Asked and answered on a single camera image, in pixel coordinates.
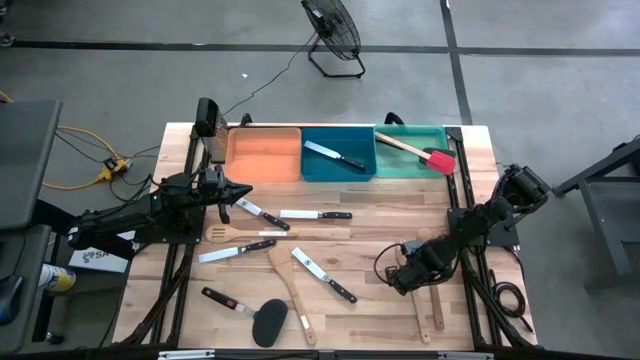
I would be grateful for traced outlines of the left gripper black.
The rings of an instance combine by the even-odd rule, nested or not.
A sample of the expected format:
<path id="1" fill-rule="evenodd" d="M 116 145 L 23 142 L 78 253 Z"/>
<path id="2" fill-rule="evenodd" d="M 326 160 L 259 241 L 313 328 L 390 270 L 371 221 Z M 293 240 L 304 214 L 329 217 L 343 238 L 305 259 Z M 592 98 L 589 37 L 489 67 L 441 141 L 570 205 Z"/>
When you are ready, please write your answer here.
<path id="1" fill-rule="evenodd" d="M 227 206 L 238 202 L 242 197 L 253 190 L 252 185 L 231 182 L 229 195 L 225 186 L 217 184 L 204 184 L 198 187 L 200 205 L 204 207 L 217 206 L 219 218 L 223 224 L 230 224 L 231 218 L 227 212 Z"/>

